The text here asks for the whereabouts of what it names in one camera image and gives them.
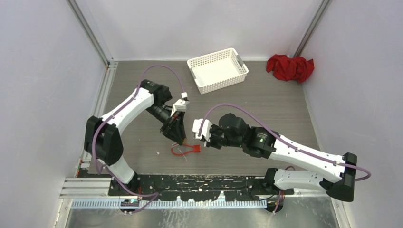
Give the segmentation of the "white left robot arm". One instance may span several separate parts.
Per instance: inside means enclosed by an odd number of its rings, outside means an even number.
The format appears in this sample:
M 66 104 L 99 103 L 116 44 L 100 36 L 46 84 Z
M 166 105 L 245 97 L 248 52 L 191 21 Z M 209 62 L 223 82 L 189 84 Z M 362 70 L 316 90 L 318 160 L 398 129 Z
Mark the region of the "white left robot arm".
M 121 134 L 142 112 L 147 111 L 163 125 L 162 135 L 183 145 L 186 141 L 184 115 L 189 104 L 186 92 L 173 106 L 165 103 L 172 99 L 168 87 L 150 80 L 143 80 L 121 104 L 101 117 L 91 116 L 86 123 L 84 151 L 104 164 L 118 179 L 120 190 L 127 196 L 138 192 L 138 175 L 123 157 Z

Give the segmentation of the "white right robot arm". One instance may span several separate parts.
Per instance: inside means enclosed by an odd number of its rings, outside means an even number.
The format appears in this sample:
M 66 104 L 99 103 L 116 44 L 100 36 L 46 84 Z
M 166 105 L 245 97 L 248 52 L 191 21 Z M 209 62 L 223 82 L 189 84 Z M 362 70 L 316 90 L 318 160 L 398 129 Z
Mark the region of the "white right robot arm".
M 193 122 L 194 138 L 205 147 L 236 147 L 251 157 L 287 162 L 300 170 L 269 168 L 263 186 L 269 195 L 281 190 L 308 189 L 326 193 L 345 202 L 355 194 L 357 156 L 352 153 L 333 155 L 296 143 L 276 131 L 249 126 L 232 113 L 222 116 L 218 124 L 197 119 Z

